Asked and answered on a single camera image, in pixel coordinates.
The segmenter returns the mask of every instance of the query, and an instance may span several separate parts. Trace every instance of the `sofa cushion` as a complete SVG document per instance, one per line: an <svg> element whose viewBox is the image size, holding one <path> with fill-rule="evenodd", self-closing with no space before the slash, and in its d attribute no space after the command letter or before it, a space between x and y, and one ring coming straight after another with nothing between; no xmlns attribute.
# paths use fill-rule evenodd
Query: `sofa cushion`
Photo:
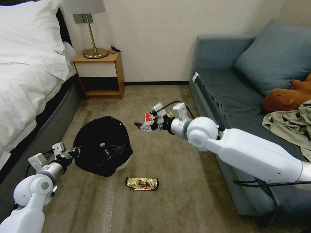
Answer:
<svg viewBox="0 0 311 233"><path fill-rule="evenodd" d="M311 29L270 20L234 63L263 94L291 87L311 72Z"/></svg>

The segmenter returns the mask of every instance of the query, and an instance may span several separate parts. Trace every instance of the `black baseboard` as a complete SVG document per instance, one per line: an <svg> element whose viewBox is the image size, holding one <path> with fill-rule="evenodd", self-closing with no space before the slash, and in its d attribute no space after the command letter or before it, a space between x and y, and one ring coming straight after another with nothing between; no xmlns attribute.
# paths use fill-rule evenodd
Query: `black baseboard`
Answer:
<svg viewBox="0 0 311 233"><path fill-rule="evenodd" d="M159 82L124 82L125 86L141 85L188 85L189 81L159 81Z"/></svg>

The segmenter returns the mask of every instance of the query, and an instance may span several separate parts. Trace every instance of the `beige carpet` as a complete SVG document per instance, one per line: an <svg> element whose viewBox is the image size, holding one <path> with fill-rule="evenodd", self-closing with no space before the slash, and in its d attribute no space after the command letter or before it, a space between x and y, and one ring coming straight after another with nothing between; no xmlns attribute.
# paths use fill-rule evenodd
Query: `beige carpet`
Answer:
<svg viewBox="0 0 311 233"><path fill-rule="evenodd" d="M63 186L45 208L44 233L126 232L293 232L303 227L260 229L239 216L214 155L198 152L167 131L142 133L133 124L161 102L182 100L198 116L187 85L127 86L123 100L82 100L62 141L71 148L78 130L89 121L111 115L126 126L133 158L105 178L74 164ZM157 177L155 191L134 191L127 176Z"/></svg>

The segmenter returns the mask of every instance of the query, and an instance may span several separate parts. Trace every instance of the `wall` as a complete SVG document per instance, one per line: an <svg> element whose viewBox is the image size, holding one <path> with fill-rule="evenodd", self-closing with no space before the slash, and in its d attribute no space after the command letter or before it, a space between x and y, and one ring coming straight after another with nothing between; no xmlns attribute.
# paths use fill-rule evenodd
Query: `wall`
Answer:
<svg viewBox="0 0 311 233"><path fill-rule="evenodd" d="M310 0L287 0L280 19L287 23L311 28L310 10Z"/></svg>
<svg viewBox="0 0 311 233"><path fill-rule="evenodd" d="M285 0L104 0L94 14L97 47L122 50L125 81L189 80L200 34L256 34ZM64 14L77 52L91 47L86 24Z"/></svg>

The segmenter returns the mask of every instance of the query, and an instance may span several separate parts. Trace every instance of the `sofa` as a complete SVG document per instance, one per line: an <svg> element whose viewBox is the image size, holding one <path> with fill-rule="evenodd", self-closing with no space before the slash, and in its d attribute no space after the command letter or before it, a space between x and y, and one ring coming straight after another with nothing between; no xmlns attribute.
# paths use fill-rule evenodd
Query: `sofa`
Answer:
<svg viewBox="0 0 311 233"><path fill-rule="evenodd" d="M253 43L255 36L198 36L189 88L200 116L226 128L238 128L279 144L300 160L305 158L297 146L265 129L261 123L267 114L262 95L242 73L234 68L237 58ZM199 77L194 81L194 73ZM292 186L269 189L236 185L233 180L255 178L222 162L217 162L236 211L242 216L258 216L263 226L272 223L308 223L311 195Z"/></svg>

